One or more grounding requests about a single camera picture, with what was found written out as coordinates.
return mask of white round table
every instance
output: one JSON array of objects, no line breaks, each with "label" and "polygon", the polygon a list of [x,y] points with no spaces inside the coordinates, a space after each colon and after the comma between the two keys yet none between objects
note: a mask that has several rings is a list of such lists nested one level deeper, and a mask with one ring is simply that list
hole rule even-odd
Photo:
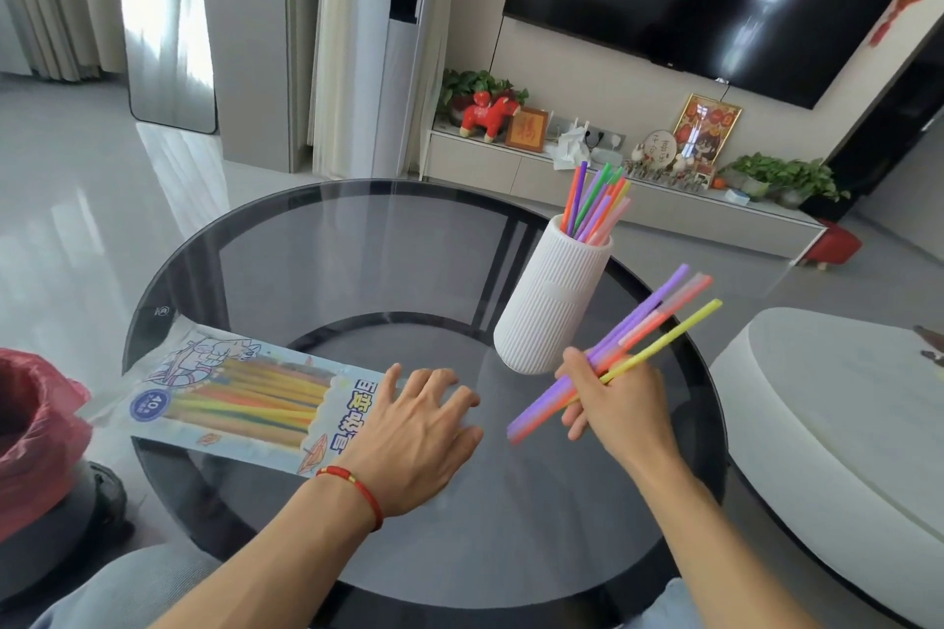
[{"label": "white round table", "polygon": [[737,469],[807,550],[944,629],[944,369],[907,329],[758,314],[712,364]]}]

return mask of gray glossy floor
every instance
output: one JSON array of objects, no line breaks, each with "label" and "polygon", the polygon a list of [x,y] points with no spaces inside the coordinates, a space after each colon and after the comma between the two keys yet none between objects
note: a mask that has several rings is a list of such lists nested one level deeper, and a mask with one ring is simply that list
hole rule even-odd
[{"label": "gray glossy floor", "polygon": [[[231,208],[313,181],[224,162],[217,137],[136,123],[117,84],[0,77],[0,346],[41,353],[93,393],[108,387],[135,304],[167,256]],[[692,334],[709,364],[771,306],[944,325],[944,266],[855,218],[847,226],[865,247],[825,273],[628,224],[616,255],[650,286],[681,262],[714,276],[725,306]],[[136,544],[179,537],[126,439],[98,433],[88,455],[124,479]],[[734,478],[726,509],[826,626],[894,626],[808,560]]]}]

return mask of light blue jeans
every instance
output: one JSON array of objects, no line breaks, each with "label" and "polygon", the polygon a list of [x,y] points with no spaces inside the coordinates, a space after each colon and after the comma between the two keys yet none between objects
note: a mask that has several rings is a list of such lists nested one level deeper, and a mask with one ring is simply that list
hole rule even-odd
[{"label": "light blue jeans", "polygon": [[[190,546],[131,552],[49,607],[32,629],[147,629],[218,566]],[[702,629],[702,623],[685,584],[674,579],[624,629]]]}]

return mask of green straw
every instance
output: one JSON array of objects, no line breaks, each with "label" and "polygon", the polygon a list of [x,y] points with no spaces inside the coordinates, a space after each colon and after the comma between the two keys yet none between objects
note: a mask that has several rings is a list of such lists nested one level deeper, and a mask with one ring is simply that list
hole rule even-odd
[{"label": "green straw", "polygon": [[584,217],[586,217],[587,212],[590,211],[590,207],[593,206],[594,200],[596,199],[597,195],[599,195],[599,190],[603,188],[603,184],[605,184],[610,178],[611,169],[610,163],[607,162],[603,167],[603,170],[601,170],[600,173],[596,175],[596,182],[594,182],[593,189],[590,190],[590,194],[587,196],[584,206],[581,208],[581,213],[577,217],[577,221],[574,223],[574,229],[580,228],[581,222],[584,221]]}]

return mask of white tv cabinet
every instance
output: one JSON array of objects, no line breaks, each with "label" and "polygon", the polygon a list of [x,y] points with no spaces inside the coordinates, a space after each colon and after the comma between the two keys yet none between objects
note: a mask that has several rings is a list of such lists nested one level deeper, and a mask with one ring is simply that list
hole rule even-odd
[{"label": "white tv cabinet", "polygon": [[[548,154],[519,151],[501,142],[485,144],[480,137],[463,138],[457,128],[437,121],[427,154],[420,160],[419,177],[563,207],[573,172],[555,171]],[[794,263],[825,230],[803,212],[769,201],[731,204],[716,189],[692,193],[633,180],[630,197],[624,221]]]}]

